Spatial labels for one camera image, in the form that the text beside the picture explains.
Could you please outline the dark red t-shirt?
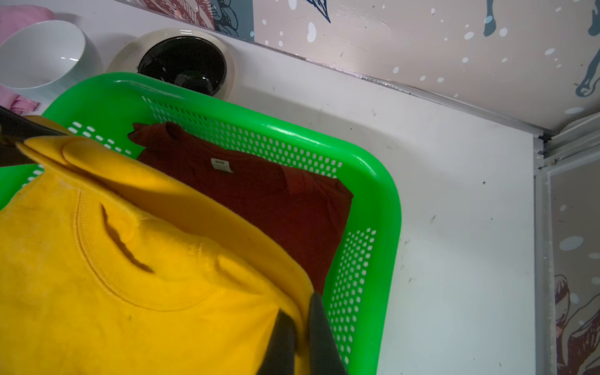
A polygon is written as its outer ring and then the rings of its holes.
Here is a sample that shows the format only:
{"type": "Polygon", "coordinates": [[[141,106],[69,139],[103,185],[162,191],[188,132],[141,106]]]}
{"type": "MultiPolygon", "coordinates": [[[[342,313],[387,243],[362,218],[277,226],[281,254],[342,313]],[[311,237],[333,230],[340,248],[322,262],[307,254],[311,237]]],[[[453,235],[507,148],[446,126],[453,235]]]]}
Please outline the dark red t-shirt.
{"type": "Polygon", "coordinates": [[[337,179],[226,150],[176,123],[136,123],[138,161],[227,207],[281,246],[323,293],[351,211],[337,179]]]}

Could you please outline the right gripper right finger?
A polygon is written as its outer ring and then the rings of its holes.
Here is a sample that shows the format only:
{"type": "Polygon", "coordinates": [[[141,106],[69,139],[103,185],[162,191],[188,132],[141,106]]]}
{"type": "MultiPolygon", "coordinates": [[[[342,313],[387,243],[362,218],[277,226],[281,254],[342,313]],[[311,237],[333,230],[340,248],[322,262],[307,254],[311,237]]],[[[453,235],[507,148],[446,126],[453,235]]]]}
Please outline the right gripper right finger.
{"type": "Polygon", "coordinates": [[[334,340],[323,300],[313,293],[309,307],[309,351],[311,375],[347,375],[334,340]]]}

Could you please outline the yellow t-shirt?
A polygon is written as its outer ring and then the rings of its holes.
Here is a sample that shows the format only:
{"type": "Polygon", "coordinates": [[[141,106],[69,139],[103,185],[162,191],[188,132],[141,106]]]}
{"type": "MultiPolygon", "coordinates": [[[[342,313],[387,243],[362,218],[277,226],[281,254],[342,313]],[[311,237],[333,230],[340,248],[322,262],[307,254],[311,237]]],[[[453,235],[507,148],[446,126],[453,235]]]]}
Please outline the yellow t-shirt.
{"type": "Polygon", "coordinates": [[[278,318],[310,372],[313,287],[261,230],[87,137],[33,137],[43,166],[1,211],[4,374],[256,374],[278,318]]]}

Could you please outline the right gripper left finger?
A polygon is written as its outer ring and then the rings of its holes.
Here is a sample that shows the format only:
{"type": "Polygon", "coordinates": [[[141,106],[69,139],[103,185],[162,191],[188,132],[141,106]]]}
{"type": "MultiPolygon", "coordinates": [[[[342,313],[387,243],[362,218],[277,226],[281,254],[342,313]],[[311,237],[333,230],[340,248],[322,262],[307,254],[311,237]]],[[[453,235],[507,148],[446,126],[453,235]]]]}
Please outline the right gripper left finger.
{"type": "Polygon", "coordinates": [[[295,322],[280,310],[257,375],[295,374],[296,335],[295,322]]]}

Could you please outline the pink t-shirt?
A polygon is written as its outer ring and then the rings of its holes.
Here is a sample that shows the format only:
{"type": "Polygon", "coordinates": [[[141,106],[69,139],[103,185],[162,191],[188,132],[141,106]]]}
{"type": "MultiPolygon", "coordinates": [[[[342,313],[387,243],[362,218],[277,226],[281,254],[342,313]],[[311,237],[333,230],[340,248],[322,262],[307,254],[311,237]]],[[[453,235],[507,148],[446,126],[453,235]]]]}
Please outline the pink t-shirt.
{"type": "MultiPolygon", "coordinates": [[[[1,7],[1,44],[9,37],[33,24],[55,20],[56,15],[50,9],[40,6],[2,6],[1,7]]],[[[39,102],[34,102],[22,95],[1,86],[1,106],[18,115],[32,114],[39,102]]]]}

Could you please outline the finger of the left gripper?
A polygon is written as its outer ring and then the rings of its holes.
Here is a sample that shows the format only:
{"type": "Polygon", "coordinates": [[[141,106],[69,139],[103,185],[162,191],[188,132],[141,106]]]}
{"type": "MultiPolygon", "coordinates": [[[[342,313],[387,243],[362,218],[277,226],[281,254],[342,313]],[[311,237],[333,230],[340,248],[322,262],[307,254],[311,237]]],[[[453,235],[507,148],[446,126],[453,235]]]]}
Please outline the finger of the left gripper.
{"type": "Polygon", "coordinates": [[[18,148],[29,138],[62,136],[66,129],[41,116],[22,116],[1,107],[1,167],[31,165],[34,161],[18,148]]]}

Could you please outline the green plastic basket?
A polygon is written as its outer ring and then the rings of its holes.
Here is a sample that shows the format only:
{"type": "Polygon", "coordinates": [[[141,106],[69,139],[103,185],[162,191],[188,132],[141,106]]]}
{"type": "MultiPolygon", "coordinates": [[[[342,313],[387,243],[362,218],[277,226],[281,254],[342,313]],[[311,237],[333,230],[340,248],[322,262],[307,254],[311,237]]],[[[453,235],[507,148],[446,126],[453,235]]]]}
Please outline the green plastic basket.
{"type": "MultiPolygon", "coordinates": [[[[170,122],[226,150],[342,182],[353,194],[351,211],[323,293],[286,253],[321,296],[346,371],[376,373],[402,211],[392,176],[374,156],[334,137],[135,73],[83,81],[44,116],[66,129],[62,136],[90,138],[136,161],[143,148],[128,138],[134,124],[170,122]]],[[[35,161],[31,167],[4,169],[1,211],[43,170],[35,161]]]]}

